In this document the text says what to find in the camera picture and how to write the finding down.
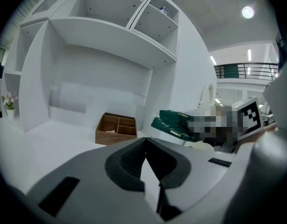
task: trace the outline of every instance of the pixelated area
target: pixelated area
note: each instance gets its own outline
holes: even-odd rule
[[[234,142],[240,136],[261,128],[260,114],[254,102],[239,111],[213,106],[209,111],[199,111],[188,121],[188,129],[200,139],[215,142]]]

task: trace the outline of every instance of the railing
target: railing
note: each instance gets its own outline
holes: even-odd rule
[[[214,67],[217,78],[274,80],[278,73],[275,63],[233,63]]]

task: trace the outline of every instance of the white wall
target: white wall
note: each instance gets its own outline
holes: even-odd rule
[[[167,110],[171,100],[175,75],[175,64],[153,70],[149,92],[145,103],[142,132],[148,137],[161,138],[161,132],[151,127],[151,123],[160,110]]]
[[[96,126],[104,112],[143,119],[151,70],[110,53],[66,44],[54,69],[50,105],[86,113]]]
[[[250,96],[256,96],[260,104],[266,101],[263,97],[263,91],[266,85],[271,81],[257,79],[218,79],[216,98],[223,105],[232,105],[240,100]]]
[[[169,109],[197,109],[204,86],[213,84],[216,74],[200,34],[184,13],[179,13],[179,50],[175,82]]]

